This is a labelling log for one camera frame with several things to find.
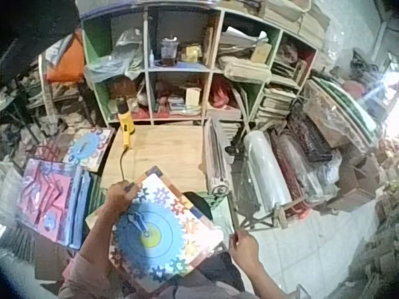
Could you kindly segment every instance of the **orange bag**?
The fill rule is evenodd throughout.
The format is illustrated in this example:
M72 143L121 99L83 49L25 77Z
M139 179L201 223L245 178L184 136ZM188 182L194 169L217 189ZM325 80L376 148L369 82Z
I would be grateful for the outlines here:
M82 31L78 29L58 65L47 68L46 79L48 82L78 82L83 78L84 64Z

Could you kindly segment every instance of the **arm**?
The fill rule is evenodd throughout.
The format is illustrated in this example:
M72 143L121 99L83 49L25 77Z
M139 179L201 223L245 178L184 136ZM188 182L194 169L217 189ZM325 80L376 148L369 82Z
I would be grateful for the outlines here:
M259 245L253 236L241 229L230 235L229 253L248 276L260 299L287 298L259 261Z
M108 189L107 199L100 211L100 215L79 252L86 261L95 265L104 274L107 273L108 269L108 251L112 226L121 213L127 210L139 189L137 185L134 185L126 193L126 187L128 187L128 182L123 181L112 185Z
M93 229L90 231L80 252L75 256L69 279L60 289L59 299L103 298L109 291L107 270L108 251L113 223L127 210L136 196L139 186L127 193L127 181L112 185L107 192L105 204L101 207Z

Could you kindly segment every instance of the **wall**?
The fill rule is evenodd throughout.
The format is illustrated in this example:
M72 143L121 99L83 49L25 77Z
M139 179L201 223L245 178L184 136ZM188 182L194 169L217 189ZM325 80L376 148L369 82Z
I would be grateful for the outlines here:
M391 52L399 58L399 19L388 22L377 58L375 59L375 64L381 67L388 55L388 52Z
M315 0L336 27L344 31L344 49L337 64L346 69L352 59L352 48L371 54L380 28L380 16L373 0Z

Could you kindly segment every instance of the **white tile floor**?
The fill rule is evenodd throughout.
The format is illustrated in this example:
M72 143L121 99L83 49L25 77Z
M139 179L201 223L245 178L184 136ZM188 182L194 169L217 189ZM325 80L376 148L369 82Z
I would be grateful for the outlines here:
M223 202L214 221L223 230L229 223L228 203ZM269 275L285 292L300 283L316 299L324 298L348 275L356 251L374 234L378 226L375 201L352 213L320 216L312 211L304 220L289 224L286 230L254 232L261 245L259 259ZM244 284L253 292L243 274Z

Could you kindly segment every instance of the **wooden table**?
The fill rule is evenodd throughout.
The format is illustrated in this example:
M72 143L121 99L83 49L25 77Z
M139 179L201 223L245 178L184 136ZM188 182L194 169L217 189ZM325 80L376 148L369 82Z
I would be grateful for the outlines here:
M130 137L132 149L123 157L125 179L135 181L152 166L158 166L181 191L206 191L203 128L201 126L136 126ZM123 136L119 129L102 175L101 187L122 180L119 159Z

